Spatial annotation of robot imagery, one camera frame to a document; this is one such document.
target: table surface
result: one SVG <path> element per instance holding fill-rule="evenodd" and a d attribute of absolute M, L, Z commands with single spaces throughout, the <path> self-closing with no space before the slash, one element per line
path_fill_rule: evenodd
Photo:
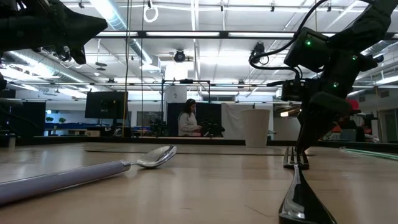
<path fill-rule="evenodd" d="M 0 181 L 118 159 L 135 161 L 140 154 L 85 152 L 127 145 L 90 142 L 0 151 Z M 311 169 L 304 175 L 339 224 L 396 222 L 398 162 L 339 149 L 309 150 L 317 156 L 308 158 Z M 1 207 L 0 220 L 2 224 L 276 224 L 292 177 L 291 170 L 282 168 L 282 156 L 177 154 L 160 169 L 132 167 L 115 177 Z"/>

